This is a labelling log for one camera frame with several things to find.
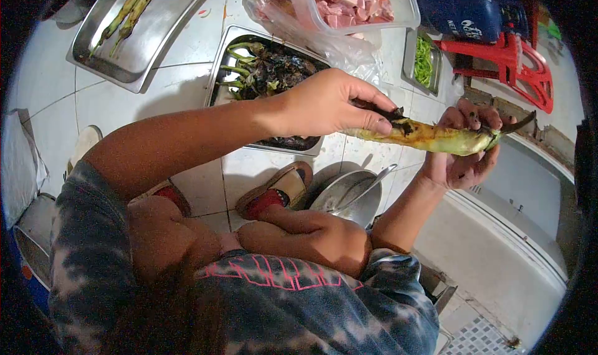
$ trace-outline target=spoon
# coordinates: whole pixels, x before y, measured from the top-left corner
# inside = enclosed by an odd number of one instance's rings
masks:
[[[344,211],[345,209],[347,209],[350,205],[352,205],[353,203],[355,203],[355,201],[357,201],[359,198],[363,197],[363,195],[368,194],[368,192],[374,188],[374,186],[378,185],[386,176],[388,176],[392,171],[394,171],[397,168],[397,164],[390,164],[387,168],[385,168],[384,170],[382,170],[380,173],[378,173],[378,176],[376,176],[376,179],[374,180],[374,182],[371,183],[370,186],[368,186],[363,193],[357,195],[355,198],[351,199],[347,204],[342,205],[341,207],[337,208],[337,209],[329,209],[326,212],[333,214],[333,215],[338,215],[340,212]]]

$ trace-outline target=forearm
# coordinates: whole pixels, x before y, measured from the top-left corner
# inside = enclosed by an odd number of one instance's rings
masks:
[[[171,175],[271,137],[277,108],[269,100],[165,114],[107,135],[84,159],[124,201]]]
[[[419,172],[374,225],[372,247],[410,251],[423,224],[445,193],[445,188]]]

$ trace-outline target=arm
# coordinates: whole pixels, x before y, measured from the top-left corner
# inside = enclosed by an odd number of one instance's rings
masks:
[[[503,122],[515,123],[517,120],[501,120],[495,109],[481,108],[467,99],[460,99],[457,108],[447,108],[438,125],[477,130],[482,122],[500,129]],[[446,191],[481,183],[496,164],[499,150],[500,145],[497,145],[485,153],[463,157],[428,153],[413,181],[374,225],[372,247],[409,252],[423,224]]]
[[[326,135],[364,127],[387,135],[379,114],[351,106],[360,98],[393,111],[373,85],[340,70],[322,71],[275,97],[167,114],[117,129],[84,160],[128,201],[170,175],[217,159],[269,137]]]
[[[421,172],[378,219],[371,234],[373,248],[390,248],[407,253],[419,230],[442,200],[447,189]]]

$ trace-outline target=hand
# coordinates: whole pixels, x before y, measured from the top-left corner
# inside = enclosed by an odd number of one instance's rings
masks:
[[[369,129],[382,135],[391,133],[392,125],[376,112],[350,105],[359,98],[384,111],[396,105],[374,85],[336,68],[312,75],[294,88],[267,98],[277,110],[277,137],[291,135],[327,135],[350,127]]]
[[[501,119],[494,108],[479,107],[462,98],[457,102],[457,108],[447,108],[438,125],[477,130],[482,126],[482,121],[493,129],[500,129],[503,123],[517,122],[513,116]],[[429,152],[426,154],[426,161],[420,173],[425,179],[431,180],[446,190],[466,189],[484,181],[496,165],[499,151],[500,145],[496,145],[489,151],[469,156]]]

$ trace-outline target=stainless steel tray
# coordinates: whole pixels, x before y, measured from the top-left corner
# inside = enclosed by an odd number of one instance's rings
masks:
[[[220,66],[222,64],[234,66],[236,64],[236,59],[227,54],[226,49],[229,45],[246,41],[271,41],[279,43],[280,45],[285,45],[287,48],[291,50],[295,50],[303,55],[309,56],[313,60],[317,60],[323,66],[328,67],[329,65],[327,61],[314,54],[313,52],[306,51],[301,47],[292,45],[288,42],[285,42],[279,38],[274,36],[268,36],[267,34],[263,34],[261,32],[243,28],[242,26],[238,25],[229,25],[222,36],[220,41],[220,45],[218,46],[218,53],[216,54],[216,60],[214,60],[214,64],[212,66],[212,71],[210,73],[210,79],[207,83],[207,97],[206,97],[206,107],[211,107],[214,105],[228,103],[233,101],[234,98],[230,95],[228,88],[223,86],[217,86],[216,81],[218,82],[226,82],[232,81],[237,77],[236,74],[226,75],[224,70],[220,70]],[[277,151],[282,153],[288,153],[293,155],[301,155],[301,156],[318,156],[320,153],[320,149],[322,148],[322,143],[324,143],[324,137],[320,137],[319,141],[310,149],[299,151],[299,150],[291,150],[291,149],[281,149],[279,147],[270,147],[270,146],[263,146],[258,144],[250,144],[245,146],[248,149],[257,149],[257,150],[268,150],[268,151]]]
[[[432,49],[430,56],[432,57],[432,78],[430,79],[430,87],[422,85],[415,79],[415,50],[417,49],[417,37],[422,37],[430,45]],[[443,53],[434,44],[434,41],[422,30],[407,29],[405,38],[405,56],[403,57],[403,80],[409,82],[417,89],[420,89],[426,94],[434,94],[438,96],[438,88],[440,86],[440,74],[443,67]]]
[[[97,0],[73,39],[66,60],[134,93],[139,93],[154,62],[188,18],[205,0],[152,0],[130,37],[108,56],[118,38],[116,31],[89,58],[104,30],[125,0]]]

